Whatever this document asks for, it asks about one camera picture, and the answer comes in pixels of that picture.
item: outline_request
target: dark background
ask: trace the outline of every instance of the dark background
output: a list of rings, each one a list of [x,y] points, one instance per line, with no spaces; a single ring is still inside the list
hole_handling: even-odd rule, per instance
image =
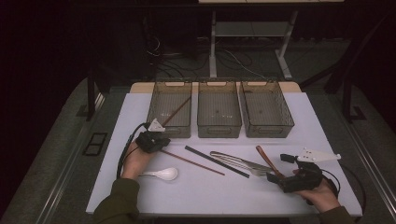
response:
[[[301,10],[293,39],[319,41],[321,38],[352,39],[364,35],[385,14],[389,7],[384,6],[388,3],[386,0],[346,1],[343,7]],[[109,85],[148,80],[152,68],[148,65],[149,58],[137,56],[146,55],[141,42],[149,45],[145,41],[148,36],[141,32],[147,30],[141,23],[131,22],[145,18],[145,13],[80,15],[71,10],[67,1],[7,0],[0,4],[2,216],[67,97],[90,68],[98,71],[101,91],[107,91]],[[393,88],[396,78],[392,72],[396,62],[394,12],[373,36],[351,74],[396,131],[396,91]],[[273,13],[278,16],[282,10]],[[204,16],[197,15],[182,11],[177,17],[154,13],[151,32],[169,45],[178,43],[183,49],[183,46],[191,46],[197,35],[207,35],[203,26],[210,24],[210,17],[207,12]],[[125,28],[128,26],[139,32]],[[183,27],[189,31],[182,32]],[[125,45],[129,46],[129,53],[124,50]],[[191,48],[183,50],[186,54],[194,53]],[[125,62],[131,59],[139,61],[128,67]],[[131,75],[131,70],[141,75]]]

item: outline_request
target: spoon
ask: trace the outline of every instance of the spoon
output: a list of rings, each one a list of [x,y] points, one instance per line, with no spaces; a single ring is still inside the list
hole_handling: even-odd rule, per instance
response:
[[[154,175],[163,180],[173,180],[177,177],[177,169],[172,167],[157,172],[146,171],[141,175]]]

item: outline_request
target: sleeve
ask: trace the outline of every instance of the sleeve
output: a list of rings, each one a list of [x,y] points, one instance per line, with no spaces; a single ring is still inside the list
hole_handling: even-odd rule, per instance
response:
[[[136,204],[139,188],[139,184],[132,179],[115,180],[110,195],[93,212],[94,223],[138,223]]]
[[[319,215],[319,218],[323,224],[355,223],[344,206],[336,207],[332,210],[324,212]]]

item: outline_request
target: metal tongs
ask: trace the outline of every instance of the metal tongs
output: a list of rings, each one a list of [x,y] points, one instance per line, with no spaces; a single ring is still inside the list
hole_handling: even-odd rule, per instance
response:
[[[234,156],[230,156],[221,152],[211,151],[210,155],[214,157],[216,160],[231,164],[237,167],[241,167],[249,170],[253,175],[266,175],[266,173],[271,172],[272,169],[267,166],[263,166],[252,161],[245,161],[241,158],[237,158]]]

